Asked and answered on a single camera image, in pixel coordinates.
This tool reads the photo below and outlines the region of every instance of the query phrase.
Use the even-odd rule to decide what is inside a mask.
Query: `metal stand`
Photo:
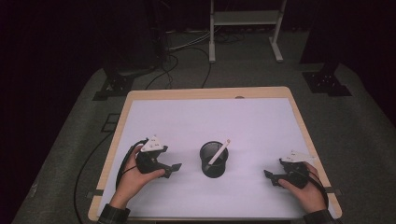
[[[351,96],[346,86],[341,85],[334,72],[338,63],[325,63],[318,72],[303,72],[306,83],[313,93],[328,93],[329,96]]]
[[[280,10],[267,11],[224,11],[215,12],[214,0],[210,2],[210,40],[209,40],[209,61],[216,61],[215,52],[215,26],[216,25],[261,25],[274,24],[276,26],[274,36],[271,36],[270,44],[276,56],[276,61],[283,62],[283,57],[277,46],[280,25],[283,20],[287,0],[282,0]]]
[[[121,69],[115,64],[107,63],[104,70],[107,76],[100,91],[93,97],[94,101],[104,101],[107,97],[126,96],[132,89],[134,79],[154,71],[155,67],[136,67],[130,65]]]

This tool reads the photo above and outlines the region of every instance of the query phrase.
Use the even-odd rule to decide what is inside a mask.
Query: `cable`
[[[319,177],[318,177],[317,175],[315,175],[314,173],[312,173],[311,171],[309,171],[309,173],[310,173],[311,175],[313,175],[313,176],[318,180],[319,184],[323,187],[323,184],[321,183]]]
[[[178,58],[177,58],[176,56],[174,56],[174,55],[171,55],[171,54],[169,54],[169,56],[170,56],[170,57],[173,57],[174,59],[176,59],[175,65],[174,65],[171,69],[166,70],[165,72],[159,74],[159,75],[156,76],[154,79],[152,79],[152,80],[150,81],[150,83],[146,86],[145,90],[148,90],[148,89],[149,89],[149,86],[150,86],[157,78],[159,78],[159,77],[161,77],[161,76],[163,76],[163,75],[169,73],[170,71],[174,70],[174,69],[177,67],[177,65],[178,65]]]
[[[298,175],[300,175],[300,176],[302,176],[302,177],[304,177],[305,179],[307,179],[309,182],[311,182],[313,185],[315,185],[315,187],[317,187],[317,189],[320,191],[320,193],[321,193],[321,195],[322,195],[322,197],[323,197],[323,200],[324,200],[324,202],[325,202],[325,204],[326,204],[326,207],[327,208],[329,208],[329,197],[327,196],[327,192],[326,192],[326,189],[323,187],[323,185],[321,184],[321,182],[320,182],[320,180],[319,180],[319,183],[318,183],[318,181],[316,181],[314,178],[312,178],[311,176],[309,176],[309,175],[304,175],[303,173],[301,173],[301,172],[299,172],[299,171],[297,171],[296,169],[291,169],[294,173],[296,173],[296,174],[298,174]]]
[[[136,167],[137,167],[137,166],[133,166],[133,167],[127,169],[126,171],[122,172],[122,175],[125,175],[125,173],[127,173],[127,172],[130,171],[130,170],[133,170],[133,169],[136,168]]]
[[[74,209],[75,209],[75,212],[76,212],[76,216],[77,216],[77,218],[78,218],[78,222],[81,223],[81,224],[82,224],[83,222],[82,222],[81,216],[79,215],[79,212],[78,212],[78,210],[77,210],[77,199],[76,199],[76,197],[77,197],[77,195],[76,195],[76,194],[77,194],[77,186],[78,186],[79,177],[81,176],[82,171],[84,170],[85,165],[87,164],[87,162],[90,160],[92,154],[93,154],[93,153],[96,151],[96,149],[98,149],[99,146],[101,146],[101,145],[107,140],[107,138],[108,138],[111,134],[113,134],[113,133],[114,133],[114,132],[111,132],[111,133],[109,133],[108,135],[106,135],[106,137],[105,137],[102,141],[100,141],[98,145],[96,145],[96,147],[95,147],[95,148],[93,149],[93,151],[90,153],[90,155],[88,156],[88,158],[84,161],[84,164],[82,165],[82,167],[79,169],[78,176],[77,176],[77,179],[76,179],[76,184],[75,184],[75,187],[74,187],[73,205],[74,205]]]
[[[169,74],[169,71],[167,71],[167,70],[165,70],[165,68],[163,68],[163,63],[161,64],[161,69],[166,73],[166,75],[168,75],[169,83],[168,83],[168,85],[166,85],[165,88],[167,88],[169,86],[169,90],[172,90],[173,77]]]
[[[215,41],[217,44],[221,45],[231,45],[236,42],[242,41],[245,39],[245,35],[241,34],[242,37],[238,37],[237,35],[227,35],[227,34],[219,34],[215,37]]]
[[[206,55],[207,61],[209,62],[209,55],[208,55],[208,54],[206,53],[206,51],[204,51],[203,49],[198,49],[198,48],[184,48],[184,49],[196,49],[196,50],[201,51],[204,55]],[[202,85],[201,85],[201,89],[204,88],[204,86],[205,86],[205,84],[206,84],[206,82],[207,82],[207,79],[209,78],[210,71],[211,71],[211,69],[212,69],[212,64],[211,64],[211,63],[208,63],[208,64],[209,64],[209,69],[208,69],[208,71],[207,71],[206,78],[205,78],[204,82],[203,82]]]
[[[228,1],[227,7],[224,9],[224,11],[228,11],[228,7],[230,6],[230,3],[231,3],[231,0]],[[237,1],[234,2],[234,4],[233,4],[233,9],[235,8],[236,3],[237,3]],[[216,33],[216,32],[217,32],[218,30],[220,30],[220,29],[221,29],[221,26],[217,27],[217,29],[214,31],[214,33]],[[196,39],[190,41],[189,43],[184,44],[184,45],[181,45],[181,46],[178,46],[178,47],[168,48],[168,50],[183,49],[183,48],[189,47],[189,46],[191,46],[191,45],[198,44],[199,42],[202,42],[202,41],[208,39],[209,37],[210,37],[210,32],[209,32],[209,31],[206,31],[206,34],[204,34],[204,35],[202,35],[202,36],[200,36],[200,37],[198,37],[198,38],[196,38]]]
[[[147,143],[147,141],[148,141],[148,139],[138,141],[137,143],[135,143],[133,146],[131,146],[131,147],[129,148],[129,150],[128,150],[128,152],[126,153],[124,159],[122,160],[122,164],[121,164],[121,166],[120,166],[119,172],[117,173],[116,189],[117,189],[117,187],[119,186],[119,183],[120,183],[120,180],[121,180],[121,178],[122,178],[122,175],[124,174],[124,169],[125,169],[126,162],[129,160],[129,157],[131,156],[132,152],[133,152],[134,149],[135,149],[137,146],[139,146],[140,144],[145,145],[145,144]]]

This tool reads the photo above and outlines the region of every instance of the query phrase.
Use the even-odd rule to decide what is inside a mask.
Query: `black cable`
[[[317,175],[315,175],[314,173],[312,173],[311,171],[309,171],[309,173],[310,173],[311,175],[313,175],[313,176],[318,180],[319,184],[323,187],[323,184],[321,183],[319,177],[318,177]]]
[[[182,49],[173,50],[173,52],[177,52],[177,51],[181,51],[181,50],[185,50],[185,49],[196,49],[196,50],[201,51],[204,55],[206,55],[207,61],[209,62],[209,55],[208,55],[208,54],[206,53],[206,51],[204,51],[203,49],[198,49],[198,48],[182,48]],[[206,78],[205,78],[204,82],[203,82],[202,85],[201,85],[201,89],[204,88],[204,86],[205,86],[205,84],[206,84],[206,82],[207,82],[207,79],[209,78],[210,71],[211,71],[211,69],[212,69],[212,64],[211,64],[211,63],[208,63],[208,64],[209,64],[209,69],[208,69],[208,71],[207,71]]]
[[[78,212],[78,210],[77,210],[77,199],[76,199],[76,197],[77,197],[77,186],[78,186],[79,177],[81,176],[82,171],[84,170],[85,165],[87,164],[87,162],[90,160],[92,154],[93,154],[93,153],[96,151],[96,149],[98,149],[99,146],[101,146],[101,145],[107,140],[107,138],[108,138],[111,134],[113,134],[113,133],[114,133],[114,132],[109,133],[108,135],[106,135],[106,137],[105,137],[102,141],[100,141],[98,145],[96,145],[96,147],[95,147],[95,148],[93,149],[93,151],[90,153],[90,155],[88,156],[88,158],[84,161],[84,164],[83,164],[83,165],[81,166],[81,168],[79,169],[78,176],[77,176],[77,179],[76,179],[76,184],[75,184],[75,187],[74,187],[73,205],[74,205],[74,209],[75,209],[75,212],[76,212],[76,216],[77,216],[77,218],[78,218],[78,222],[81,223],[81,224],[82,224],[83,222],[82,222],[81,216],[79,215],[79,212]]]
[[[127,173],[127,172],[130,171],[130,170],[133,170],[133,169],[136,168],[136,167],[137,167],[137,166],[133,166],[133,167],[127,169],[126,171],[122,172],[122,175],[125,175],[125,173]]]
[[[301,173],[301,172],[299,172],[299,171],[297,171],[297,170],[295,170],[295,169],[291,169],[291,170],[292,170],[294,173],[296,173],[296,174],[298,174],[298,175],[300,175],[300,176],[306,178],[309,182],[311,182],[313,185],[315,185],[315,187],[317,187],[317,189],[320,191],[320,193],[321,193],[321,195],[322,195],[322,197],[323,197],[323,200],[324,200],[324,202],[325,202],[325,204],[326,204],[326,207],[329,208],[329,197],[327,196],[326,189],[323,187],[323,185],[321,184],[320,180],[319,180],[319,182],[320,182],[320,184],[319,184],[318,181],[316,181],[316,180],[315,180],[314,178],[312,178],[311,176],[305,175],[305,174],[303,174],[303,173]]]
[[[166,85],[165,88],[167,88],[169,86],[169,89],[172,90],[172,82],[173,82],[173,77],[169,74],[169,71],[165,70],[165,68],[163,68],[163,63],[161,64],[161,69],[166,73],[166,75],[168,75],[168,85]]]
[[[221,45],[231,45],[234,44],[236,42],[242,41],[245,39],[245,35],[241,34],[242,37],[238,37],[237,35],[226,35],[226,34],[219,34],[216,35],[215,37],[215,42],[217,44],[221,44]]]
[[[195,35],[195,36],[202,36],[203,34],[207,34],[207,30],[202,31],[181,31],[182,34],[186,35]]]
[[[150,81],[150,83],[146,86],[145,90],[148,90],[148,89],[149,89],[149,86],[150,86],[157,78],[159,78],[159,77],[161,77],[161,76],[163,76],[163,75],[169,73],[170,71],[174,70],[174,69],[177,67],[177,65],[178,65],[178,58],[177,58],[176,56],[174,56],[174,55],[169,55],[169,56],[170,56],[170,57],[173,57],[174,59],[176,59],[175,65],[174,65],[171,69],[166,70],[165,72],[159,74],[159,75],[156,76],[154,79],[152,79],[152,80]]]
[[[134,149],[135,149],[137,146],[139,146],[140,144],[145,145],[145,144],[147,143],[147,141],[148,141],[148,139],[138,141],[137,143],[135,143],[133,146],[131,146],[131,147],[129,148],[129,150],[128,150],[128,152],[126,153],[124,159],[122,160],[122,163],[121,163],[119,172],[117,173],[116,189],[117,189],[117,187],[119,186],[120,180],[121,180],[122,175],[123,175],[123,173],[124,173],[124,169],[125,169],[126,162],[129,160],[129,157],[131,156],[132,152],[133,152]]]

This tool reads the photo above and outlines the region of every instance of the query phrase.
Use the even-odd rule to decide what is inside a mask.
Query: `sleeve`
[[[320,210],[304,216],[306,224],[337,224],[329,210]]]
[[[97,224],[123,224],[126,222],[131,210],[125,210],[110,206],[108,203],[102,211]]]

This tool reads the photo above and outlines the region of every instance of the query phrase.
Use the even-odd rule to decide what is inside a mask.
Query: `metal frame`
[[[282,54],[277,46],[280,25],[285,13],[287,0],[282,0],[280,10],[268,11],[232,11],[215,12],[215,0],[210,1],[210,41],[209,41],[209,62],[216,61],[215,48],[215,26],[216,25],[249,25],[249,24],[275,24],[274,36],[269,37],[271,47],[278,63],[283,62]]]

